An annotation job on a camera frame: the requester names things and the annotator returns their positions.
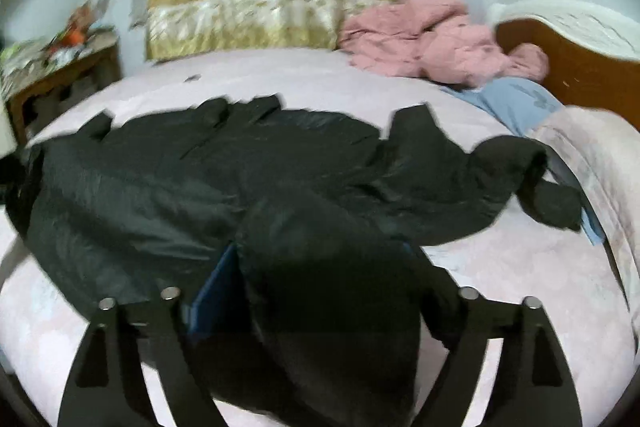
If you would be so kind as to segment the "black puffer jacket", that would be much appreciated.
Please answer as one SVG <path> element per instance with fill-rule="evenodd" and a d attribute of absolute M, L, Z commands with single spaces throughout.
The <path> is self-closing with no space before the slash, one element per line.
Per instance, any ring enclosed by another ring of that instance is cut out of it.
<path fill-rule="evenodd" d="M 105 297 L 192 303 L 227 247 L 230 287 L 194 343 L 210 395 L 289 426 L 405 426 L 419 351 L 400 246 L 491 227 L 516 199 L 577 231 L 577 188 L 548 150 L 500 135 L 463 150 L 424 104 L 390 130 L 275 95 L 212 98 L 115 126 L 101 113 L 1 161 L 11 225 L 90 322 Z"/>

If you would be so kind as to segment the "pink bed sheet mattress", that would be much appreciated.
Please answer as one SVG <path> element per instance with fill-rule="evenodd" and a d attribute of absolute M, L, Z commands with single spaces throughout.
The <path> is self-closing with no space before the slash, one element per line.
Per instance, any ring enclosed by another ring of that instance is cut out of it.
<path fill-rule="evenodd" d="M 184 82 L 192 75 L 201 79 Z M 450 138 L 468 150 L 503 132 L 494 117 L 433 83 L 363 72 L 339 53 L 294 49 L 212 53 L 152 67 L 90 96 L 45 127 L 41 138 L 74 132 L 101 112 L 122 124 L 218 96 L 246 101 L 276 93 L 288 107 L 342 112 L 379 128 L 395 110 L 425 103 Z M 567 355 L 585 424 L 605 418 L 638 360 L 624 294 L 603 247 L 582 234 L 540 225 L 510 202 L 488 230 L 427 254 L 458 283 L 488 298 L 539 298 Z M 85 327 L 3 222 L 1 350 L 48 423 L 58 417 Z"/>

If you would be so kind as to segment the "pink pillow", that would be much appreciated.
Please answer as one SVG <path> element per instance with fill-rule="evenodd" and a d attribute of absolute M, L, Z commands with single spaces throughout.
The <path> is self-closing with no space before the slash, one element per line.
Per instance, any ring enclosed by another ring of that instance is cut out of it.
<path fill-rule="evenodd" d="M 607 110 L 566 106 L 528 135 L 550 146 L 576 176 L 634 309 L 639 304 L 639 131 Z"/>

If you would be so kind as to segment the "blue pillow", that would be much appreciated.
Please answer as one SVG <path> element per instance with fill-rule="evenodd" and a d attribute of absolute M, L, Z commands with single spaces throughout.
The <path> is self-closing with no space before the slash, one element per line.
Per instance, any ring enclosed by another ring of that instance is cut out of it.
<path fill-rule="evenodd" d="M 541 84 L 520 77 L 497 78 L 477 89 L 442 87 L 442 90 L 484 110 L 517 136 L 528 135 L 529 131 L 533 131 L 550 115 L 564 107 Z M 605 233 L 579 181 L 552 148 L 549 148 L 548 155 L 549 170 L 553 178 L 580 191 L 582 229 L 592 245 L 602 245 L 606 239 Z"/>

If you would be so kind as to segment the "wooden side table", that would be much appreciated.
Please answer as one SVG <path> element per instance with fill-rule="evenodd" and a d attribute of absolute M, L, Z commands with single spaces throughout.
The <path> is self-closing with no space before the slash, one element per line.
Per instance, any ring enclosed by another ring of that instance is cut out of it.
<path fill-rule="evenodd" d="M 24 106 L 32 98 L 61 90 L 81 79 L 90 78 L 98 90 L 122 79 L 119 61 L 118 35 L 115 31 L 99 32 L 89 39 L 87 52 L 68 64 L 51 70 L 14 77 L 3 87 L 2 98 L 6 103 L 9 122 L 18 145 L 27 143 L 27 124 Z"/>

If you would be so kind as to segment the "clutter pile on table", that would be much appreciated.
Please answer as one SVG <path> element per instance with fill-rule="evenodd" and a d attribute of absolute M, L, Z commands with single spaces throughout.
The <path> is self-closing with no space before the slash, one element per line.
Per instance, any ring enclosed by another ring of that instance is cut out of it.
<path fill-rule="evenodd" d="M 1 95 L 6 101 L 31 84 L 118 41 L 113 26 L 102 26 L 89 3 L 76 9 L 51 40 L 12 44 L 1 52 Z"/>

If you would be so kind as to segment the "white and brown headboard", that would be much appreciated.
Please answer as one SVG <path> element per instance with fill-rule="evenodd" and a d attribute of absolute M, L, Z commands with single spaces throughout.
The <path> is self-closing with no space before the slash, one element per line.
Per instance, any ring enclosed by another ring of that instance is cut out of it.
<path fill-rule="evenodd" d="M 639 23 L 578 0 L 494 3 L 487 23 L 512 51 L 522 43 L 548 56 L 542 85 L 565 105 L 602 108 L 639 126 Z"/>

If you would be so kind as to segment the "pink crumpled blanket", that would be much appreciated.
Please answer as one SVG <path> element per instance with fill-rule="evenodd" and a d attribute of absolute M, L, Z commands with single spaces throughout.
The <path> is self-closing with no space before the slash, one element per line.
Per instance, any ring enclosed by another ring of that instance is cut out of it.
<path fill-rule="evenodd" d="M 503 51 L 494 31 L 474 24 L 460 0 L 397 0 L 343 24 L 338 46 L 350 64 L 387 77 L 425 78 L 476 89 L 499 77 L 541 82 L 549 60 L 536 44 Z"/>

